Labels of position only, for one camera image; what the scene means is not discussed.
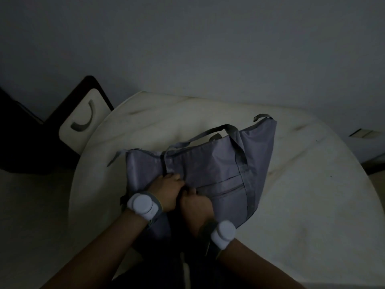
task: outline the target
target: gray tote bag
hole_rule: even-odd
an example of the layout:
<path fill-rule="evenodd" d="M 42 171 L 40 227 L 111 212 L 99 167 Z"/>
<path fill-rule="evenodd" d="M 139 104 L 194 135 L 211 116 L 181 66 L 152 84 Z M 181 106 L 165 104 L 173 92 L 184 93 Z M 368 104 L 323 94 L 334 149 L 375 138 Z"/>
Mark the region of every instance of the gray tote bag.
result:
<path fill-rule="evenodd" d="M 197 194 L 205 195 L 213 203 L 217 221 L 230 220 L 235 227 L 249 219 L 258 207 L 267 169 L 272 156 L 277 122 L 267 114 L 260 114 L 256 124 L 238 131 L 235 126 L 222 125 L 209 129 L 194 138 L 173 144 L 164 152 L 142 149 L 124 150 L 127 164 L 127 194 L 123 206 L 135 193 L 146 190 L 159 175 L 179 173 L 187 186 L 195 187 Z M 192 141 L 225 130 L 213 140 L 188 147 Z M 116 153 L 109 165 L 122 153 Z M 166 214 L 161 214 L 142 233 L 142 244 L 147 240 L 165 240 L 171 237 Z"/>

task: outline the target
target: white wrist sensor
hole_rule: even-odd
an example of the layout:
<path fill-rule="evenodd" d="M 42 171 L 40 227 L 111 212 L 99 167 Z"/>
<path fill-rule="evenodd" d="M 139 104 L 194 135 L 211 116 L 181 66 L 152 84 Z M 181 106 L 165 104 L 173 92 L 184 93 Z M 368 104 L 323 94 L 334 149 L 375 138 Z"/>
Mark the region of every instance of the white wrist sensor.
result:
<path fill-rule="evenodd" d="M 211 233 L 211 240 L 220 250 L 224 250 L 227 245 L 235 238 L 236 228 L 229 220 L 224 220 L 218 224 Z"/>
<path fill-rule="evenodd" d="M 151 221 L 157 214 L 159 207 L 154 203 L 150 196 L 146 194 L 134 194 L 127 202 L 127 208 L 135 214 L 142 216 L 147 221 Z"/>

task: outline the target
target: hand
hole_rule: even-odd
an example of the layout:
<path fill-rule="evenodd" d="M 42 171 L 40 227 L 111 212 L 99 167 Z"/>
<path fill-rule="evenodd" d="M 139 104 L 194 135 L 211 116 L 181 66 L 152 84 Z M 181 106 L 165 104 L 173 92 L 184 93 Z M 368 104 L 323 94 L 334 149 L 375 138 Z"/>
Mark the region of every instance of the hand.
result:
<path fill-rule="evenodd" d="M 195 188 L 183 191 L 180 199 L 180 211 L 187 227 L 194 237 L 198 236 L 199 229 L 210 219 L 214 219 L 213 204 L 206 196 L 198 196 Z"/>
<path fill-rule="evenodd" d="M 167 174 L 164 177 L 158 176 L 148 188 L 162 204 L 163 212 L 172 211 L 176 206 L 176 197 L 180 189 L 184 186 L 184 180 L 180 174 Z"/>

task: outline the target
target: wrist-worn device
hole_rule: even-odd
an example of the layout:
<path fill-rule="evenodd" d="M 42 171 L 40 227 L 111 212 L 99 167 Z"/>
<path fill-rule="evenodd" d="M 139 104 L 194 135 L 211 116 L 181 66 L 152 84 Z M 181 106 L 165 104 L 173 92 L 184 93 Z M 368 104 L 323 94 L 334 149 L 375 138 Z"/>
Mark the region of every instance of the wrist-worn device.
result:
<path fill-rule="evenodd" d="M 198 241 L 206 257 L 217 259 L 221 251 L 235 238 L 236 228 L 229 220 L 208 220 L 198 233 Z"/>
<path fill-rule="evenodd" d="M 132 195 L 127 202 L 127 208 L 134 211 L 135 214 L 142 216 L 150 223 L 163 212 L 162 204 L 148 191 L 142 191 Z"/>

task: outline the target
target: white tabletop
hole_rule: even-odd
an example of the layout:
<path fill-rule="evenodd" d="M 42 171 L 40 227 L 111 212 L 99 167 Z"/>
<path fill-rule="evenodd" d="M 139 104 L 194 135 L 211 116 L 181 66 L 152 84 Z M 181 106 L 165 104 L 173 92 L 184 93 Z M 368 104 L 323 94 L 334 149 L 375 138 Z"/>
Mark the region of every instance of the white tabletop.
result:
<path fill-rule="evenodd" d="M 278 122 L 274 151 L 259 207 L 237 229 L 238 239 L 299 281 L 385 285 L 385 217 L 369 178 L 322 121 L 285 107 L 148 92 L 123 102 L 96 129 L 76 168 L 69 224 L 77 250 L 120 214 L 124 156 L 107 168 L 117 150 L 162 151 L 225 123 L 243 129 L 259 113 Z"/>

